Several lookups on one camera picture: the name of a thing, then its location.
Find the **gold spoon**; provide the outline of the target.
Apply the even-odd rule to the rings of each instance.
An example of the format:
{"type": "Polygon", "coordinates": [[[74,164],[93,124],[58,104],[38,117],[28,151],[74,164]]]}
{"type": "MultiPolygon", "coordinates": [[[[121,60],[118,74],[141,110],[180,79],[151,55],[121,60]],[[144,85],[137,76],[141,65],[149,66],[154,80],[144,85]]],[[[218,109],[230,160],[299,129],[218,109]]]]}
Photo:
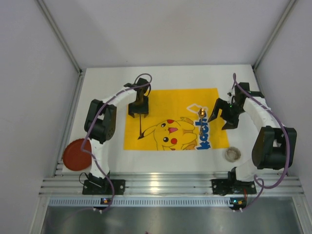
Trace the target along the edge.
{"type": "Polygon", "coordinates": [[[206,115],[206,111],[204,110],[204,108],[200,108],[198,111],[198,116],[200,118],[200,130],[199,130],[199,135],[202,136],[203,135],[203,119],[206,115]]]}

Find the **gold fork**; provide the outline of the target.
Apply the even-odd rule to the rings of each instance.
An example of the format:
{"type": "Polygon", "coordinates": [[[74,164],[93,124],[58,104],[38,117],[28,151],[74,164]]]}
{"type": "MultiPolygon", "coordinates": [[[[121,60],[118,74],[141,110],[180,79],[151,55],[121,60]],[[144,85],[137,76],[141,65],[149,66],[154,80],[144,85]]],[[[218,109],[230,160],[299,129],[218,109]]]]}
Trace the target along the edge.
{"type": "Polygon", "coordinates": [[[139,138],[138,139],[142,139],[144,137],[144,132],[142,129],[142,117],[141,114],[139,114],[139,138]]]}

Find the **small clear glass cup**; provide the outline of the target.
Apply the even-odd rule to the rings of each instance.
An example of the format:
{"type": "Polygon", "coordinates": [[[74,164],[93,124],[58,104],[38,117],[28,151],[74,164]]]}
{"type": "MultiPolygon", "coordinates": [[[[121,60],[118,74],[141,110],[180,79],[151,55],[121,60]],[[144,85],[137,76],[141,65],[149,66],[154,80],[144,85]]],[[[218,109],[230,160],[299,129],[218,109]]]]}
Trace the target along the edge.
{"type": "Polygon", "coordinates": [[[241,158],[241,151],[236,147],[229,147],[225,150],[224,158],[228,162],[236,162],[241,158]]]}

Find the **yellow Pikachu cloth placemat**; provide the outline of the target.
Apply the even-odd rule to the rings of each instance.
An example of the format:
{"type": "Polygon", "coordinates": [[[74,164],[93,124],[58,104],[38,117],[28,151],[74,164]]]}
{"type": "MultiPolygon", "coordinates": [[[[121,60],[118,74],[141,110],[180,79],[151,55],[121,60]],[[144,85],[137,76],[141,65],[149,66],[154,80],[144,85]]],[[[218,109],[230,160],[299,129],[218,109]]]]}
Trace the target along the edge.
{"type": "Polygon", "coordinates": [[[219,93],[217,88],[153,90],[149,114],[142,117],[144,137],[139,138],[139,118],[126,117],[124,149],[138,151],[212,150],[229,147],[224,120],[208,122],[219,93]],[[198,111],[204,108],[203,135],[198,111]]]}

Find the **red round plate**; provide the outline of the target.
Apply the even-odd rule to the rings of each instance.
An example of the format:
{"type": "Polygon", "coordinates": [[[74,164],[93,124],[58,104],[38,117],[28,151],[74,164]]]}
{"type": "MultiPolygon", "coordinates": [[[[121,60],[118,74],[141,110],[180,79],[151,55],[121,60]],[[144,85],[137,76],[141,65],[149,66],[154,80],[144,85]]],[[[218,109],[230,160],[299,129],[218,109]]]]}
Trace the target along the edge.
{"type": "Polygon", "coordinates": [[[65,167],[71,171],[82,171],[92,164],[92,157],[81,150],[83,141],[83,138],[74,140],[63,152],[63,163],[65,167]]]}

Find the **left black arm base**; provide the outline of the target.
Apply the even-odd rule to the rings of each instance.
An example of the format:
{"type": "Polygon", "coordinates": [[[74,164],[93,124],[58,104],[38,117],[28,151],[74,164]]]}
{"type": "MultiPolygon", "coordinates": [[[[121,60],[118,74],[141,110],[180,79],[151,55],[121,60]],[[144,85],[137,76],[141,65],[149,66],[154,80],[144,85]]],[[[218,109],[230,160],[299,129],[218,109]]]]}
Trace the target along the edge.
{"type": "MultiPolygon", "coordinates": [[[[112,186],[115,195],[123,195],[125,192],[126,181],[123,179],[112,179],[112,186]]],[[[83,185],[83,195],[112,195],[113,189],[108,180],[92,181],[85,180],[83,185]]]]}

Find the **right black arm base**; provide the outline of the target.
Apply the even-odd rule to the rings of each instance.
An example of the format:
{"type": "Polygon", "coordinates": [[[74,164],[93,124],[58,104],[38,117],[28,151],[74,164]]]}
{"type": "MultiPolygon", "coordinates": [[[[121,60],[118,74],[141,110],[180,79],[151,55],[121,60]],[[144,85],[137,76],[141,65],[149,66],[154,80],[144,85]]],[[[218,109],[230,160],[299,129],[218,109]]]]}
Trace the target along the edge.
{"type": "Polygon", "coordinates": [[[214,195],[254,195],[257,193],[254,182],[229,181],[228,179],[212,179],[214,195]]]}

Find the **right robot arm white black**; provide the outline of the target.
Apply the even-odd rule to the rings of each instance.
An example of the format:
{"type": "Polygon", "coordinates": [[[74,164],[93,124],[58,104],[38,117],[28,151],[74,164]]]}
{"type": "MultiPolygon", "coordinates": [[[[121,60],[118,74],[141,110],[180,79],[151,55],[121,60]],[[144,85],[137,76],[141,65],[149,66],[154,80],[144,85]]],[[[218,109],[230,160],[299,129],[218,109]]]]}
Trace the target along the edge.
{"type": "Polygon", "coordinates": [[[263,169],[288,169],[293,164],[297,131],[285,127],[273,116],[260,91],[251,91],[247,82],[240,82],[228,93],[229,100],[218,98],[208,121],[225,120],[223,130],[236,129],[239,116],[247,113],[258,130],[251,159],[236,167],[237,180],[249,180],[263,169]]]}

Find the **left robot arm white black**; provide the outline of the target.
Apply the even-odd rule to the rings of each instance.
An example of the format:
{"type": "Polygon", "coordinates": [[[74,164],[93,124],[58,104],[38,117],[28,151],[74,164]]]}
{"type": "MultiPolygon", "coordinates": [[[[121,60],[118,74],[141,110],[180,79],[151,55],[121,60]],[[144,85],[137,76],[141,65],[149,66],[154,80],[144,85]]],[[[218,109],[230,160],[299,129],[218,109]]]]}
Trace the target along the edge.
{"type": "Polygon", "coordinates": [[[84,124],[86,137],[81,151],[92,157],[92,176],[108,179],[109,140],[113,138],[117,127],[118,110],[127,108],[128,115],[133,118],[148,116],[152,79],[148,73],[140,74],[134,83],[126,83],[116,94],[91,101],[84,124]]]}

